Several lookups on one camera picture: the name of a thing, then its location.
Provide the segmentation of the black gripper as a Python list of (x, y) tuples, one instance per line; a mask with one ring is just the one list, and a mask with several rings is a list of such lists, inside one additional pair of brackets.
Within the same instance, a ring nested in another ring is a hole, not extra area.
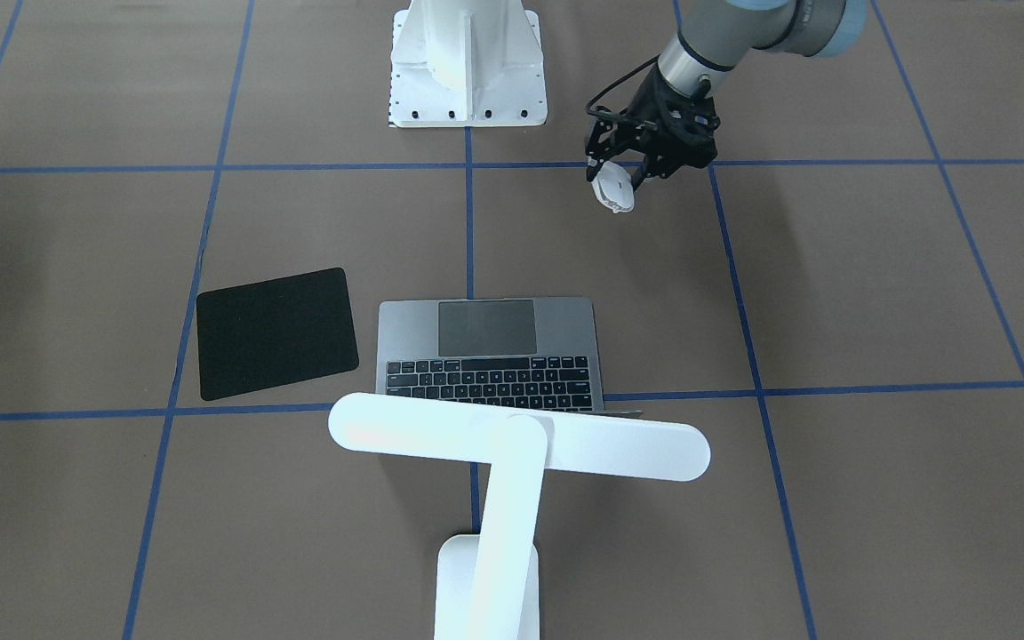
[(722, 121), (716, 114), (714, 98), (708, 96), (711, 82), (707, 77), (698, 89), (683, 94), (654, 68), (646, 74), (628, 106), (612, 112), (598, 105), (606, 93), (641, 70), (630, 70), (587, 101), (586, 113), (595, 120), (585, 145), (589, 181), (597, 174), (597, 166), (623, 151), (637, 151), (643, 157), (631, 173), (633, 189), (639, 189), (649, 179), (669, 178), (683, 166), (706, 169), (716, 158), (714, 133)]

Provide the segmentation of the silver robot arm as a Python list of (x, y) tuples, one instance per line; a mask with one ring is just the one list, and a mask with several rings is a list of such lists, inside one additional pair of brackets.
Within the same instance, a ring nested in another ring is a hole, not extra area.
[(861, 36), (865, 1), (699, 1), (643, 76), (628, 106), (613, 112), (596, 96), (587, 138), (587, 181), (615, 212), (634, 205), (646, 180), (716, 159), (716, 89), (748, 52), (834, 57)]

